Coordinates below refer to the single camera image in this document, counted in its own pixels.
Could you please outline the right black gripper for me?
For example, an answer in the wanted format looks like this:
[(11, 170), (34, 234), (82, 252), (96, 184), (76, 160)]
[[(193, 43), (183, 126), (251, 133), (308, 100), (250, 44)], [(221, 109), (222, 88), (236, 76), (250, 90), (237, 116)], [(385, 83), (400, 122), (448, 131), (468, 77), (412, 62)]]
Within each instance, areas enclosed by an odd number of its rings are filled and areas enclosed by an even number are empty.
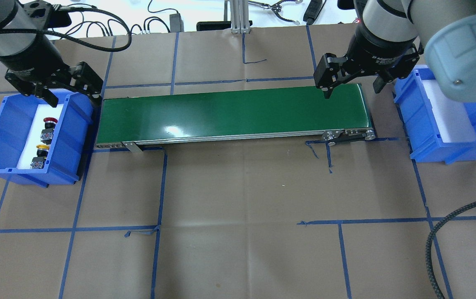
[(357, 25), (346, 55), (325, 53), (321, 57), (313, 74), (315, 87), (329, 99), (346, 76), (353, 79), (377, 74), (373, 90), (380, 93), (387, 84), (408, 76), (420, 60), (413, 41), (392, 42), (374, 35), (365, 25)]

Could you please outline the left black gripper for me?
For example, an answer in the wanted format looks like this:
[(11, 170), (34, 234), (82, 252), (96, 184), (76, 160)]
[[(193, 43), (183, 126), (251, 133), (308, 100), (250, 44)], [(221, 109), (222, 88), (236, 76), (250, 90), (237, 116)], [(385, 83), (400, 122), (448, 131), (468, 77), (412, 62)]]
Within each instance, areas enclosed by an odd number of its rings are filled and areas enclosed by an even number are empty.
[(103, 79), (86, 62), (70, 67), (52, 42), (31, 42), (15, 54), (5, 55), (5, 79), (24, 96), (35, 96), (56, 108), (59, 99), (51, 88), (86, 95), (92, 106), (103, 102)]

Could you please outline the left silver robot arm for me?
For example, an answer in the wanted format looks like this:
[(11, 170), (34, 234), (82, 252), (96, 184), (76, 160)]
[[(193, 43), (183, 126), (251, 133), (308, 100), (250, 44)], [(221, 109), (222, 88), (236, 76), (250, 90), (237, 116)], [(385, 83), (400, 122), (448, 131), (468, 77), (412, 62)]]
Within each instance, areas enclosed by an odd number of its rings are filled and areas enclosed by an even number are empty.
[(34, 96), (55, 108), (52, 89), (87, 96), (93, 106), (102, 100), (103, 80), (88, 63), (69, 66), (48, 39), (47, 28), (70, 24), (67, 9), (43, 0), (22, 4), (0, 0), (0, 62), (5, 79), (23, 96)]

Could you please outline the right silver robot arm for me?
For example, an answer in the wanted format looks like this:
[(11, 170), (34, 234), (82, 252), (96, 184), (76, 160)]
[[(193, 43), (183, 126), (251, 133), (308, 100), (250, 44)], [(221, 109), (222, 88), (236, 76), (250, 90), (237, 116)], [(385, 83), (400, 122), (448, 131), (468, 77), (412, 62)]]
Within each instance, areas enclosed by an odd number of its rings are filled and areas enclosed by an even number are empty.
[(476, 102), (476, 0), (354, 0), (360, 19), (343, 56), (325, 53), (313, 74), (325, 98), (339, 85), (375, 76), (380, 93), (423, 56), (442, 93)]

